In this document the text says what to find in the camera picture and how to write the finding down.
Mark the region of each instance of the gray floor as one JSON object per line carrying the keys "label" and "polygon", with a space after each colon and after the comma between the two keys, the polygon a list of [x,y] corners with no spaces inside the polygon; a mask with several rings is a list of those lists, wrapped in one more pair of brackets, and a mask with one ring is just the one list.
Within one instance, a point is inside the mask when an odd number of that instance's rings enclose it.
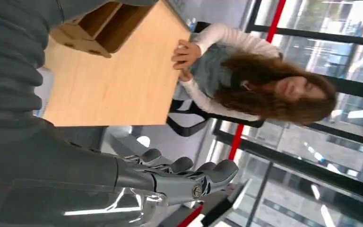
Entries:
{"label": "gray floor", "polygon": [[[196,115],[172,114],[173,119],[180,125],[193,125],[202,119]],[[206,129],[201,130],[190,137],[177,135],[168,125],[144,126],[142,136],[148,136],[151,140],[150,147],[159,149],[163,156],[175,161],[180,157],[189,157],[193,161],[199,153],[200,145]]]}

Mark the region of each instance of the gray sleeve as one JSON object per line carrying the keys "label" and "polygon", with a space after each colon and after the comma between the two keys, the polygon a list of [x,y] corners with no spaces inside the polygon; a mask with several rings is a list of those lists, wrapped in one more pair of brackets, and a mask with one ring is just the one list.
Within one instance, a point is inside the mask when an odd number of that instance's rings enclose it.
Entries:
{"label": "gray sleeve", "polygon": [[70,145],[34,117],[49,31],[107,0],[0,0],[0,177],[46,178],[114,186],[116,159]]}

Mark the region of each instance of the girl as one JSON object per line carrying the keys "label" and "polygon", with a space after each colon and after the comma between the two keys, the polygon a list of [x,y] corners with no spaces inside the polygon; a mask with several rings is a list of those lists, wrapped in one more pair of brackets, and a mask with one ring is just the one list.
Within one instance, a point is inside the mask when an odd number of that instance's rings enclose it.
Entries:
{"label": "girl", "polygon": [[248,121],[301,124],[319,121],[335,107],[330,82],[281,61],[277,48],[263,39],[212,24],[192,40],[180,40],[172,57],[174,68],[182,70],[176,100],[192,99],[207,113]]}

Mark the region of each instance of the glass wall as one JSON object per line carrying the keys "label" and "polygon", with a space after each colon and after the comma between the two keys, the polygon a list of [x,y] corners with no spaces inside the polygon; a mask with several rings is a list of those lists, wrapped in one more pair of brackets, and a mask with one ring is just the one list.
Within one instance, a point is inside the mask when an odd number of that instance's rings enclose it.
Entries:
{"label": "glass wall", "polygon": [[[278,0],[256,0],[246,31],[265,38]],[[288,0],[272,44],[285,61],[330,79],[331,115],[296,125],[244,126],[233,182],[252,180],[233,226],[363,227],[363,1]],[[237,124],[218,121],[213,162],[226,159]]]}
{"label": "glass wall", "polygon": [[194,21],[224,23],[244,29],[251,5],[255,0],[166,0],[178,16],[187,24]]}

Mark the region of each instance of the chair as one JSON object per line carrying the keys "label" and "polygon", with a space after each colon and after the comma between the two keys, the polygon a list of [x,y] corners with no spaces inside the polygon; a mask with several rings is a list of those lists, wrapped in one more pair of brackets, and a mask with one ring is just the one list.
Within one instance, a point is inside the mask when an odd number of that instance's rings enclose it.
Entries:
{"label": "chair", "polygon": [[[194,33],[199,33],[202,30],[204,30],[206,27],[208,27],[210,24],[205,22],[198,22]],[[173,129],[174,132],[176,132],[178,135],[183,137],[189,137],[191,135],[194,135],[201,129],[205,128],[208,120],[210,118],[216,118],[219,120],[225,120],[229,122],[234,122],[238,124],[244,124],[250,127],[254,128],[260,128],[264,124],[264,120],[258,120],[258,121],[246,121],[238,118],[233,117],[226,117],[223,115],[213,114],[213,113],[206,113],[202,111],[194,102],[190,105],[189,109],[187,110],[178,110],[183,104],[183,101],[180,100],[173,100],[170,113],[178,113],[178,114],[196,114],[198,116],[201,116],[203,118],[203,121],[192,125],[190,127],[183,127],[179,125],[175,120],[173,120],[170,116],[167,117],[166,123]]]}

